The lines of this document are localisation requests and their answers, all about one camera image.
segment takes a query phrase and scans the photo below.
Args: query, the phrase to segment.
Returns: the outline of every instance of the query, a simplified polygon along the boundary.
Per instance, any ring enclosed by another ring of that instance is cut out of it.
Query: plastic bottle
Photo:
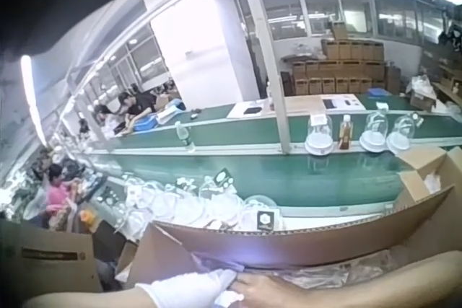
[[[270,87],[269,81],[268,81],[268,84],[266,85],[266,98],[268,99],[269,109],[271,111],[274,111],[273,94],[271,93],[271,87]]]
[[[176,134],[178,138],[183,142],[184,147],[189,153],[193,153],[196,150],[196,146],[194,145],[193,140],[191,140],[191,136],[189,135],[189,131],[187,128],[181,124],[181,122],[175,123],[176,127]]]
[[[339,148],[343,151],[349,149],[353,135],[353,123],[350,115],[344,115],[344,121],[340,125]]]

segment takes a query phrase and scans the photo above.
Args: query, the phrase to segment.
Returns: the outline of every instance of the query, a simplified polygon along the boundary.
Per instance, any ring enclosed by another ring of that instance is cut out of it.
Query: blue tray
[[[138,119],[135,122],[135,126],[133,127],[133,130],[135,132],[146,131],[146,130],[153,129],[156,126],[157,126],[156,115],[147,115],[146,117],[143,117],[142,119]]]

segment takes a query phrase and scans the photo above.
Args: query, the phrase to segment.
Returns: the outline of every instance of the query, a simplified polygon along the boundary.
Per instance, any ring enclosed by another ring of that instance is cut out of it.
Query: glass cloche
[[[387,138],[387,146],[391,152],[398,154],[411,148],[411,141],[414,138],[416,128],[423,122],[417,113],[403,115],[398,118]]]
[[[328,115],[311,115],[305,148],[312,155],[328,155],[334,150],[332,119]]]
[[[359,144],[366,151],[381,153],[387,149],[388,119],[386,112],[386,109],[381,109],[368,115],[366,127],[359,138]]]

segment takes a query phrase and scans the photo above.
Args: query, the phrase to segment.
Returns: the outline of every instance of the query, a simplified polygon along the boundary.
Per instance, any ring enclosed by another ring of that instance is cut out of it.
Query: white glove
[[[210,308],[235,280],[236,274],[232,270],[189,273],[136,287],[145,290],[157,308]]]

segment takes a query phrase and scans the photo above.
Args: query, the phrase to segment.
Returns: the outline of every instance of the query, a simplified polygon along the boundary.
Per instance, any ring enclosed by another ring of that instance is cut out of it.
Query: pink shirt
[[[50,186],[48,191],[47,211],[57,211],[66,203],[66,198],[70,198],[69,186],[61,183],[58,187]]]

